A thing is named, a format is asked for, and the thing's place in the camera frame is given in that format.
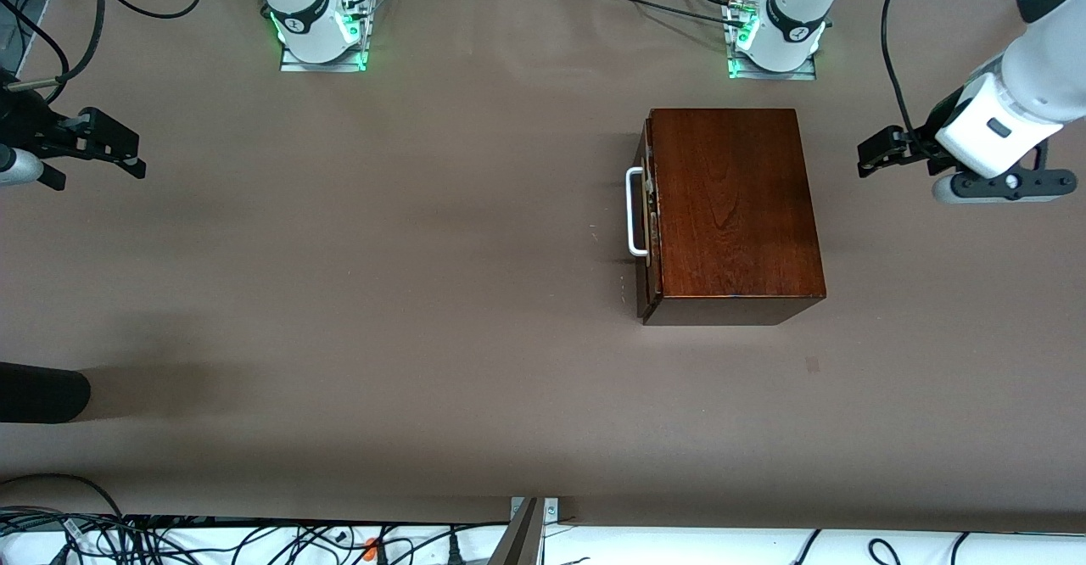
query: metal bracket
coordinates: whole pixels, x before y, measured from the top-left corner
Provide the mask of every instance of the metal bracket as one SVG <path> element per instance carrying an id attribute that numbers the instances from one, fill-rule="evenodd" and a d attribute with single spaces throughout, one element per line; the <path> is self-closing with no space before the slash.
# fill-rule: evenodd
<path id="1" fill-rule="evenodd" d="M 520 504 L 525 503 L 526 498 L 513 498 L 513 504 L 509 510 L 509 519 L 513 519 L 517 515 L 517 511 L 520 510 Z M 558 498 L 543 498 L 543 524 L 554 525 L 558 522 Z"/>
<path id="2" fill-rule="evenodd" d="M 958 173 L 950 179 L 950 190 L 963 199 L 1026 200 L 1028 198 L 1055 198 L 1066 196 L 1078 187 L 1078 179 L 1071 171 L 1048 170 L 1048 140 L 1036 148 L 1034 166 L 1022 164 L 992 179 L 985 179 L 971 171 Z"/>
<path id="3" fill-rule="evenodd" d="M 557 520 L 558 506 L 555 500 L 554 506 L 547 506 L 545 498 L 519 498 L 520 503 L 514 501 L 513 511 L 516 515 L 505 527 L 494 554 L 487 561 L 487 565 L 539 565 L 540 547 L 543 543 L 543 525 L 550 510 L 554 510 L 554 517 Z"/>

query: metal mounting plate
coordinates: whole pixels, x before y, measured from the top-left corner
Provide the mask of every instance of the metal mounting plate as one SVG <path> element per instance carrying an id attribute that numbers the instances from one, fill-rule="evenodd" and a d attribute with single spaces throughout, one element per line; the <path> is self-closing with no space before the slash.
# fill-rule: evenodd
<path id="1" fill-rule="evenodd" d="M 509 507 L 509 519 L 513 519 L 517 515 L 517 511 L 520 510 L 520 504 L 525 502 L 525 498 L 513 498 L 513 503 Z M 558 522 L 558 498 L 543 498 L 543 524 L 553 525 Z"/>

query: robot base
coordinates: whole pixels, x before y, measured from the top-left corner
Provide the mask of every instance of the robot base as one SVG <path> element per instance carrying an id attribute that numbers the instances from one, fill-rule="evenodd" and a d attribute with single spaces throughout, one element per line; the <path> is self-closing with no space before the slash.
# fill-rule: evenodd
<path id="1" fill-rule="evenodd" d="M 754 0 L 743 0 L 743 3 Z M 724 20 L 737 20 L 742 23 L 757 24 L 757 20 L 752 21 L 754 12 L 745 5 L 721 5 L 720 13 Z M 754 64 L 750 56 L 736 48 L 740 37 L 746 32 L 745 28 L 724 26 L 724 45 L 728 47 L 728 77 L 733 79 L 792 79 L 799 81 L 813 81 L 816 78 L 815 58 L 808 56 L 798 70 L 786 73 L 767 71 Z"/>
<path id="2" fill-rule="evenodd" d="M 338 58 L 326 63 L 307 63 L 299 60 L 298 56 L 283 47 L 282 56 L 279 60 L 279 71 L 283 72 L 308 72 L 308 73 L 357 73 L 366 71 L 369 63 L 369 39 L 374 34 L 374 10 L 377 8 L 377 0 L 365 0 L 364 2 L 344 10 L 344 15 L 357 18 L 344 23 L 344 26 L 352 35 L 357 35 L 358 40 L 346 49 Z"/>

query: black object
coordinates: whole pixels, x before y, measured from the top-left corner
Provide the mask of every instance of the black object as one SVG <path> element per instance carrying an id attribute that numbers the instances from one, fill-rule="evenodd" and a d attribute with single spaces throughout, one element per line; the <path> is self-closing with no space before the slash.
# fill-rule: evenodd
<path id="1" fill-rule="evenodd" d="M 89 401 L 77 372 L 0 363 L 0 423 L 67 423 Z"/>
<path id="2" fill-rule="evenodd" d="M 200 4 L 200 0 L 192 0 L 192 1 L 189 2 L 189 4 L 187 4 L 185 8 L 182 8 L 181 10 L 179 10 L 177 12 L 159 13 L 159 12 L 151 12 L 151 11 L 144 10 L 143 8 L 139 8 L 139 5 L 134 5 L 130 2 L 128 2 L 127 0 L 116 0 L 116 1 L 117 1 L 117 3 L 121 3 L 122 5 L 125 5 L 129 10 L 131 10 L 131 11 L 134 11 L 136 13 L 139 13 L 140 15 L 144 15 L 144 16 L 147 16 L 149 18 L 156 18 L 156 20 L 176 20 L 176 18 L 179 18 L 181 16 L 187 16 L 188 13 L 190 13 L 192 10 L 197 9 L 197 5 Z"/>
<path id="3" fill-rule="evenodd" d="M 766 0 L 766 13 L 769 16 L 769 22 L 781 29 L 781 35 L 784 36 L 784 40 L 787 40 L 788 43 L 803 42 L 811 36 L 811 33 L 818 30 L 822 21 L 825 20 L 825 13 L 818 20 L 810 22 L 799 22 L 798 20 L 791 18 L 786 13 L 781 11 L 780 5 L 776 4 L 776 0 Z"/>
<path id="4" fill-rule="evenodd" d="M 35 90 L 12 92 L 15 75 L 0 70 L 0 145 L 31 152 L 41 160 L 67 155 L 116 164 L 137 179 L 147 175 L 147 163 L 137 158 L 139 135 L 96 108 L 78 117 L 49 109 Z M 63 190 L 64 174 L 46 164 L 39 181 Z"/>
<path id="5" fill-rule="evenodd" d="M 697 20 L 704 20 L 704 21 L 715 22 L 717 24 L 722 24 L 724 26 L 733 26 L 735 28 L 738 28 L 738 27 L 743 26 L 743 23 L 741 23 L 741 21 L 724 20 L 724 18 L 717 17 L 717 16 L 707 16 L 707 15 L 705 15 L 705 13 L 687 12 L 685 10 L 679 10 L 679 9 L 675 9 L 675 8 L 669 8 L 668 5 L 660 5 L 659 3 L 653 3 L 652 1 L 645 1 L 645 0 L 623 0 L 623 1 L 630 1 L 631 3 L 637 3 L 640 5 L 646 5 L 646 8 L 653 8 L 653 9 L 656 9 L 656 10 L 660 10 L 661 12 L 679 13 L 679 15 L 681 15 L 681 16 L 686 16 L 686 17 L 691 17 L 691 18 L 697 18 Z"/>
<path id="6" fill-rule="evenodd" d="M 1078 179 L 1071 171 L 1048 170 L 1048 141 L 1044 140 L 1034 150 L 1036 158 L 1032 168 L 1015 164 L 1001 175 L 988 179 L 973 173 L 958 162 L 943 145 L 935 140 L 935 133 L 943 128 L 969 105 L 969 101 L 958 104 L 962 89 L 958 89 L 935 105 L 927 122 L 917 128 L 915 137 L 900 126 L 887 126 L 874 134 L 857 148 L 860 178 L 867 178 L 881 168 L 927 161 L 927 174 L 935 176 L 955 168 L 958 173 L 950 179 L 950 189 L 958 198 L 1022 200 L 1024 198 L 1065 196 L 1078 186 Z"/>
<path id="7" fill-rule="evenodd" d="M 41 27 L 34 24 L 34 21 L 28 18 L 26 16 L 26 13 L 23 13 L 22 9 L 20 9 L 18 0 L 15 0 L 15 3 L 12 3 L 9 0 L 0 0 L 0 5 L 4 5 L 4 8 L 8 9 L 12 13 L 12 15 L 15 16 L 21 36 L 24 34 L 23 25 L 25 24 L 27 28 L 30 28 L 30 33 L 39 36 L 41 40 L 43 40 L 53 50 L 53 53 L 56 54 L 58 61 L 60 61 L 61 63 L 61 75 L 64 75 L 70 71 L 72 71 L 72 66 L 68 63 L 67 54 L 64 53 L 64 49 L 61 48 L 60 45 L 56 42 L 56 40 L 50 37 L 48 33 L 42 30 Z M 46 97 L 46 104 L 51 104 L 54 100 L 56 100 L 56 98 L 61 96 L 61 92 L 64 91 L 64 87 L 66 85 L 67 85 L 66 81 L 61 81 L 59 86 L 53 88 L 53 91 L 50 92 L 48 97 Z"/>
<path id="8" fill-rule="evenodd" d="M 279 21 L 279 24 L 293 35 L 305 35 L 310 32 L 310 27 L 313 23 L 325 15 L 328 11 L 328 4 L 330 0 L 315 0 L 308 8 L 303 9 L 300 12 L 280 12 L 275 8 L 272 9 L 272 15 L 275 20 Z"/>
<path id="9" fill-rule="evenodd" d="M 804 549 L 799 552 L 799 556 L 792 562 L 792 565 L 804 565 L 804 561 L 807 561 L 807 553 L 811 551 L 811 547 L 815 545 L 815 540 L 818 539 L 821 533 L 822 529 L 815 529 L 811 531 L 811 535 L 807 536 L 807 541 L 804 542 Z"/>
<path id="10" fill-rule="evenodd" d="M 886 561 L 883 561 L 879 556 L 879 554 L 875 553 L 875 547 L 876 545 L 881 545 L 884 549 L 886 549 L 886 552 L 889 553 L 889 556 L 891 556 L 891 558 L 893 558 L 894 562 L 893 563 L 887 563 Z M 879 565 L 901 565 L 901 561 L 897 556 L 897 551 L 894 550 L 894 547 L 889 545 L 889 542 L 885 541 L 882 538 L 875 538 L 872 541 L 868 542 L 868 556 L 870 556 L 871 560 L 874 561 L 874 562 L 876 562 Z"/>
<path id="11" fill-rule="evenodd" d="M 460 540 L 456 537 L 456 527 L 449 528 L 453 535 L 449 536 L 449 563 L 447 565 L 464 565 L 464 556 L 460 554 Z"/>
<path id="12" fill-rule="evenodd" d="M 102 26 L 105 24 L 105 0 L 94 0 L 94 27 L 90 33 L 90 40 L 87 42 L 87 47 L 84 50 L 83 55 L 79 59 L 79 62 L 75 63 L 75 66 L 73 66 L 71 70 L 67 67 L 67 58 L 63 53 L 63 50 L 61 50 L 60 47 L 56 46 L 56 42 L 54 40 L 48 38 L 48 36 L 45 33 L 42 33 L 40 28 L 38 28 L 38 26 L 34 23 L 34 21 L 31 21 L 26 16 L 26 13 L 21 12 L 20 9 L 16 8 L 15 4 L 13 4 L 9 0 L 0 0 L 0 4 L 3 4 L 4 8 L 8 9 L 8 11 L 10 11 L 12 15 L 14 15 L 22 24 L 25 24 L 28 28 L 37 33 L 39 36 L 41 36 L 42 39 L 47 40 L 49 46 L 54 51 L 56 51 L 58 55 L 61 58 L 61 63 L 62 63 L 61 74 L 55 75 L 55 77 L 52 78 L 52 84 L 53 86 L 55 86 L 55 88 L 53 89 L 53 92 L 50 95 L 49 99 L 46 102 L 53 101 L 54 98 L 56 98 L 59 93 L 63 90 L 64 85 L 71 78 L 75 77 L 75 75 L 83 73 L 83 71 L 87 68 L 87 65 L 89 65 L 90 60 L 94 58 L 94 52 L 98 50 L 99 40 L 101 40 L 102 38 Z M 2 79 L 2 81 L 4 89 L 7 89 L 9 84 L 15 81 L 15 78 L 11 77 L 10 79 L 8 79 L 5 77 Z"/>

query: white floor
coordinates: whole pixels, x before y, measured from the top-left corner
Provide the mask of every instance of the white floor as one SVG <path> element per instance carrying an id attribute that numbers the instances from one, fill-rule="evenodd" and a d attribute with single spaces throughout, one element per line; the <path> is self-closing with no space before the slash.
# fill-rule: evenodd
<path id="1" fill-rule="evenodd" d="M 230 548 L 240 542 L 251 528 L 200 529 L 171 531 L 167 537 L 185 548 Z M 377 527 L 344 527 L 341 543 L 362 545 L 377 536 Z M 389 538 L 408 538 L 416 543 L 446 531 L 447 527 L 400 527 Z M 490 556 L 504 527 L 488 527 L 458 533 L 465 561 L 481 562 Z M 340 536 L 334 529 L 328 537 Z M 668 529 L 616 527 L 547 527 L 543 565 L 570 565 L 586 560 L 585 565 L 635 565 L 639 563 L 671 563 L 683 565 L 788 565 L 796 560 L 809 530 L 755 529 Z M 241 550 L 238 565 L 268 565 L 272 557 L 296 535 L 294 528 L 282 528 Z M 816 540 L 804 565 L 874 565 L 868 554 L 868 542 L 883 538 L 900 556 L 904 565 L 946 565 L 957 533 L 901 531 L 825 531 Z M 45 565 L 50 563 L 64 541 L 61 532 L 27 532 L 0 539 L 0 560 L 4 565 Z M 83 543 L 92 552 L 94 536 Z M 389 547 L 392 564 L 403 555 L 407 542 Z M 307 549 L 298 565 L 336 565 L 350 563 L 357 551 L 332 549 L 338 558 L 325 550 Z M 193 555 L 201 565 L 229 565 L 232 552 Z M 435 541 L 418 551 L 415 565 L 445 565 L 449 556 L 446 540 Z M 881 554 L 887 563 L 888 554 Z M 70 564 L 78 561 L 70 557 Z M 85 565 L 110 565 L 112 561 L 86 558 Z M 277 563 L 286 563 L 280 556 Z M 962 543 L 958 565 L 1037 564 L 1081 565 L 1086 563 L 1086 537 L 1037 535 L 972 535 Z"/>

